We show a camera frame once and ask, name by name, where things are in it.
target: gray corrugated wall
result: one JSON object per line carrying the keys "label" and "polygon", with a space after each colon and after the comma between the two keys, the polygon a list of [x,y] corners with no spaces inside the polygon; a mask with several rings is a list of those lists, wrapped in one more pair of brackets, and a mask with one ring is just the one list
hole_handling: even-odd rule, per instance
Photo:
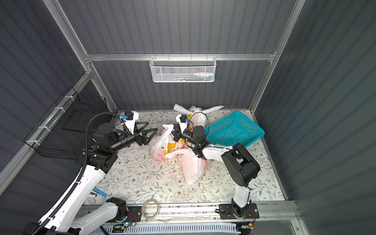
{"label": "gray corrugated wall", "polygon": [[[81,93],[99,95],[91,82]],[[75,179],[82,161],[34,153],[0,196],[0,234],[18,235],[27,223],[38,222]]]}
{"label": "gray corrugated wall", "polygon": [[172,109],[174,104],[249,108],[267,61],[218,61],[215,81],[156,83],[149,62],[95,61],[119,110]]}
{"label": "gray corrugated wall", "polygon": [[42,1],[0,1],[0,169],[84,70]]}
{"label": "gray corrugated wall", "polygon": [[375,234],[376,2],[307,1],[256,110],[311,234]]}
{"label": "gray corrugated wall", "polygon": [[[89,54],[268,54],[294,0],[60,1]],[[148,62],[94,62],[118,109],[249,108],[267,62],[218,62],[214,83],[154,83]]]}
{"label": "gray corrugated wall", "polygon": [[[42,0],[0,1],[0,169],[83,73]],[[37,221],[79,169],[78,161],[32,155],[0,196],[0,234],[21,234]]]}
{"label": "gray corrugated wall", "polygon": [[89,54],[272,53],[294,0],[64,0]]}

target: floral tablecloth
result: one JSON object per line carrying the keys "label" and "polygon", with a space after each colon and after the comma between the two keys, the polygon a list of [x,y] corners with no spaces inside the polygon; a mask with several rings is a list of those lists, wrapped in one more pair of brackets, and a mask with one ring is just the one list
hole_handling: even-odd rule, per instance
{"label": "floral tablecloth", "polygon": [[[227,116],[233,111],[218,110],[207,114],[209,122]],[[241,111],[253,119],[250,111]],[[138,121],[148,121],[147,128],[157,127],[162,133],[163,124],[175,124],[178,112],[139,112]],[[108,174],[97,184],[97,188],[127,201],[127,204],[143,204],[155,198],[160,203],[229,202],[235,183],[223,162],[213,161],[203,176],[193,185],[184,181],[177,158],[156,162],[150,155],[149,146],[133,144],[118,153],[118,159]],[[273,168],[262,141],[254,142],[247,150],[258,161],[261,171],[252,186],[250,198],[253,201],[285,200],[276,180]],[[101,205],[104,197],[87,198],[85,205]]]}

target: pink plastic bag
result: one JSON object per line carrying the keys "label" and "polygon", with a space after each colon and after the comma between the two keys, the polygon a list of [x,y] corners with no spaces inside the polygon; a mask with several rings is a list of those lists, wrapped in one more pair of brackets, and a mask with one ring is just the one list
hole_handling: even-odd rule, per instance
{"label": "pink plastic bag", "polygon": [[192,185],[204,173],[207,166],[210,165],[210,160],[204,160],[196,157],[194,152],[189,149],[179,149],[167,154],[165,157],[171,159],[178,156],[179,163],[182,166],[183,175],[187,184]]}

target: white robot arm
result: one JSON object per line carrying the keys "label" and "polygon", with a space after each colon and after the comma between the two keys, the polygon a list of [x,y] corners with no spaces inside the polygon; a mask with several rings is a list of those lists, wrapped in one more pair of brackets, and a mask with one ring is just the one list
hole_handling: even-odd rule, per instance
{"label": "white robot arm", "polygon": [[115,129],[113,123],[101,124],[93,133],[95,144],[92,150],[88,150],[88,137],[86,136],[86,159],[80,173],[56,204],[40,218],[38,223],[29,223],[24,228],[24,235],[88,235],[109,220],[115,219],[118,222],[123,222],[127,218],[126,202],[112,197],[100,208],[74,221],[74,217],[85,199],[118,158],[117,152],[133,143],[140,146],[147,145],[157,132],[156,128],[144,130],[149,123],[136,122],[138,119],[137,112],[127,112],[121,118],[105,112],[94,116],[93,119],[103,114],[110,114],[119,118],[124,131]]}
{"label": "white robot arm", "polygon": [[206,139],[206,133],[202,126],[196,126],[192,132],[187,127],[186,115],[178,115],[175,125],[174,140],[183,139],[191,144],[192,151],[198,158],[213,159],[224,162],[231,178],[236,183],[235,194],[232,199],[232,210],[236,217],[242,218],[247,204],[249,204],[250,187],[260,171],[260,165],[245,149],[242,144],[234,146],[221,146],[210,144]]}
{"label": "white robot arm", "polygon": [[[88,235],[109,220],[115,219],[118,222],[124,222],[127,219],[126,202],[112,197],[100,208],[78,220],[74,220],[85,199],[116,161],[117,152],[133,143],[140,146],[147,145],[157,132],[156,128],[144,130],[149,124],[148,122],[135,122],[138,119],[138,113],[134,111],[128,112],[121,118],[109,112],[98,115],[102,114],[111,114],[124,121],[124,132],[115,129],[113,123],[103,123],[97,128],[93,133],[96,141],[93,150],[88,150],[86,142],[85,156],[87,162],[76,179],[38,223],[29,223],[25,227],[24,235]],[[182,138],[191,143],[193,152],[199,158],[214,159],[225,163],[231,178],[237,184],[232,199],[232,213],[241,218],[249,203],[249,187],[257,177],[260,170],[259,164],[242,144],[228,147],[212,145],[206,140],[202,126],[196,126],[190,132],[186,129],[185,115],[179,115],[177,121],[179,125],[175,125],[172,133],[175,141]],[[137,128],[138,124],[144,124],[144,126]]]}

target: blue cylindrical object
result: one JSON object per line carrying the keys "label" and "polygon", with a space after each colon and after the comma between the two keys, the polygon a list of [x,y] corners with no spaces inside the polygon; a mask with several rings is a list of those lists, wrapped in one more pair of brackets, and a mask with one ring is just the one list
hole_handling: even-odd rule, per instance
{"label": "blue cylindrical object", "polygon": [[104,197],[107,197],[108,194],[105,193],[105,192],[102,192],[101,190],[97,189],[97,188],[93,188],[93,191],[96,192],[96,193],[99,193],[100,195],[104,196]]}

